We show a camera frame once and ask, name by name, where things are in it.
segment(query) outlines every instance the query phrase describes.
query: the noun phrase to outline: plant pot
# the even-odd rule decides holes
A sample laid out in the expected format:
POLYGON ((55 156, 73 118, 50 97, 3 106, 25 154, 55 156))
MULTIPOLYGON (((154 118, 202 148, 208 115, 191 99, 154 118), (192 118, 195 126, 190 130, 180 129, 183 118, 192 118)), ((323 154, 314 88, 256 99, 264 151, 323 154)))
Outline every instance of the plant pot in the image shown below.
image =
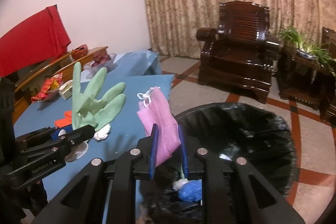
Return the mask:
POLYGON ((302 50, 300 50, 300 49, 296 49, 296 53, 299 55, 299 56, 301 56, 301 57, 303 57, 303 58, 305 58, 305 59, 309 59, 309 60, 313 60, 313 59, 316 59, 316 56, 315 55, 313 55, 313 54, 310 54, 310 53, 308 53, 308 52, 304 52, 304 51, 302 51, 302 50))

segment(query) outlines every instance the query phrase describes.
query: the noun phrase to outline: red fabric cover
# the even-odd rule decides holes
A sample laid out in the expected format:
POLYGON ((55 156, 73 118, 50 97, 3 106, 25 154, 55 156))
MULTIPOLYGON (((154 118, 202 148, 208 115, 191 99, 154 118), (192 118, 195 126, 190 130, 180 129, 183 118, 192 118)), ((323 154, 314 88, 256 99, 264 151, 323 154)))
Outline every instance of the red fabric cover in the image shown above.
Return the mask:
POLYGON ((57 11, 50 6, 25 19, 0 38, 0 77, 63 55, 71 43, 57 11))

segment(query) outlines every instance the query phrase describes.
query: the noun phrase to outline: black trash bag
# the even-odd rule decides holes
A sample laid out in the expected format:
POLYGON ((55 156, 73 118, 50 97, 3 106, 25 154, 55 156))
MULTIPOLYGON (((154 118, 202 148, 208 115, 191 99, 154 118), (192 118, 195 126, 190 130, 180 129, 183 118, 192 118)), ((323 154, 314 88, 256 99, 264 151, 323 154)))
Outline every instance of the black trash bag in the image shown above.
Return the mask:
MULTIPOLYGON (((295 177, 296 153, 291 132, 282 117, 242 103, 213 103, 186 110, 175 119, 186 135, 199 139, 202 147, 218 156, 245 157, 284 197, 289 193, 295 177)), ((200 223, 199 204, 184 208, 184 202, 174 199, 167 190, 179 177, 180 155, 176 151, 156 168, 154 180, 141 182, 144 205, 155 224, 200 223)), ((237 223, 244 223, 248 218, 247 206, 235 176, 231 177, 230 189, 233 189, 235 211, 239 211, 235 215, 240 215, 237 223)))

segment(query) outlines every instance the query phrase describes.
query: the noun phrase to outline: white drawstring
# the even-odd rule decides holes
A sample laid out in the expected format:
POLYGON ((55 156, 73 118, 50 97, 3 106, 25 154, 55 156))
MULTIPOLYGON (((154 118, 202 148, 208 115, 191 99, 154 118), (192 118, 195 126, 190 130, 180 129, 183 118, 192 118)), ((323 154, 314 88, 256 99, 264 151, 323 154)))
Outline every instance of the white drawstring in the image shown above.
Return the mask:
POLYGON ((151 103, 151 94, 153 92, 154 88, 150 88, 149 90, 147 90, 147 92, 144 93, 138 93, 137 96, 140 100, 143 100, 143 105, 144 107, 148 107, 148 105, 151 103))

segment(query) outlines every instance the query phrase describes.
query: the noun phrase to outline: green rubber glove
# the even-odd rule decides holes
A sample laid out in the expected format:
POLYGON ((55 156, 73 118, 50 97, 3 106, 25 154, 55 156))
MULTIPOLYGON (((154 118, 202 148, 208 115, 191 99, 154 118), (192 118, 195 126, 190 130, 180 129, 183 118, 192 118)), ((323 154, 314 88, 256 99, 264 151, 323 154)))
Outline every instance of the green rubber glove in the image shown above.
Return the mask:
POLYGON ((78 129, 87 124, 92 125, 97 132, 111 122, 125 104, 123 94, 126 84, 120 82, 110 88, 100 100, 95 97, 100 92, 107 74, 106 68, 101 68, 90 80, 84 93, 81 93, 82 66, 77 62, 73 68, 72 82, 72 128, 78 129))

